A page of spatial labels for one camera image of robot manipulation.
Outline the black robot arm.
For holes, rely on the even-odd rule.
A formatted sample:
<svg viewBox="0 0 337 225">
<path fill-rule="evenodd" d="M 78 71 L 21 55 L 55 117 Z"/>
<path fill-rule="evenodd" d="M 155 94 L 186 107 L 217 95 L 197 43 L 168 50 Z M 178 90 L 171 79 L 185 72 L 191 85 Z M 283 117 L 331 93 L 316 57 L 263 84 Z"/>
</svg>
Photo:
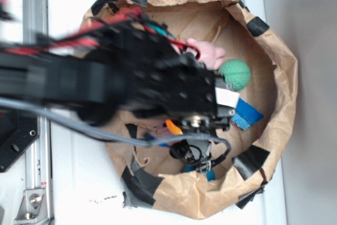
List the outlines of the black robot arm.
<svg viewBox="0 0 337 225">
<path fill-rule="evenodd" d="M 1 45 L 1 96 L 73 109 L 93 126 L 125 110 L 200 129 L 227 129 L 240 99 L 197 55 L 129 22 Z"/>
</svg>

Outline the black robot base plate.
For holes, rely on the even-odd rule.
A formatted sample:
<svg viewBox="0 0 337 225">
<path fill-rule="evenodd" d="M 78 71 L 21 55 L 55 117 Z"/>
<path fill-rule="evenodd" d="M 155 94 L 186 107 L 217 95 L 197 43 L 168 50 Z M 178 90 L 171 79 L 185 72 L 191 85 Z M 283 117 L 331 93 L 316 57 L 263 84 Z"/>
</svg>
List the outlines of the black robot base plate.
<svg viewBox="0 0 337 225">
<path fill-rule="evenodd" d="M 7 172 L 38 137 L 37 116 L 1 110 L 1 173 Z"/>
</svg>

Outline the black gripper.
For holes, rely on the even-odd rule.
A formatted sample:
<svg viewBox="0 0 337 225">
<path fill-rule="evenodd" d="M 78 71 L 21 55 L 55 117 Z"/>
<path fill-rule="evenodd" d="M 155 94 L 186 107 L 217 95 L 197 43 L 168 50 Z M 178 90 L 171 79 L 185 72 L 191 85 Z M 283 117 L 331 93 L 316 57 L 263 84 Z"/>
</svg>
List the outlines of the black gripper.
<svg viewBox="0 0 337 225">
<path fill-rule="evenodd" d="M 121 86 L 115 107 L 139 119 L 173 121 L 186 132 L 228 130 L 239 95 L 172 38 L 123 26 L 116 36 L 115 69 Z"/>
</svg>

